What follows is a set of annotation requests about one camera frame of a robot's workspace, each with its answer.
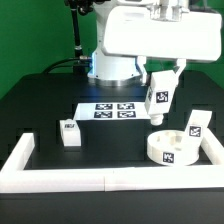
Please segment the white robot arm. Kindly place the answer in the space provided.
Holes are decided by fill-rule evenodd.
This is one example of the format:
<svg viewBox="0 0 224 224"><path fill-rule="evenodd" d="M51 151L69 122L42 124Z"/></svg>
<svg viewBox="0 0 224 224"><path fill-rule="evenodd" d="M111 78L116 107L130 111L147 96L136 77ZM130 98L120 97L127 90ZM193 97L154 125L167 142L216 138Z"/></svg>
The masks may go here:
<svg viewBox="0 0 224 224"><path fill-rule="evenodd" d="M93 4L97 47L88 77L102 85L146 81L148 59L213 62L222 16L189 0L103 0Z"/></svg>

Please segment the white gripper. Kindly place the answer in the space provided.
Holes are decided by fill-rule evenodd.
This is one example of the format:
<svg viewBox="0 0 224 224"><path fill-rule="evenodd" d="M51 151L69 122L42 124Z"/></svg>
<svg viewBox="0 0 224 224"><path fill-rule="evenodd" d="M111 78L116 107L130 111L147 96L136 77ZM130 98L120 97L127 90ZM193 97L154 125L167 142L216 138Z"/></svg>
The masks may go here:
<svg viewBox="0 0 224 224"><path fill-rule="evenodd" d="M168 22L152 20L144 7L117 6L107 19L103 50L107 54L138 56L136 69L145 85L146 57L177 59L176 78L186 67L185 59L216 61L221 55L221 27L218 13L183 13L179 22Z"/></svg>

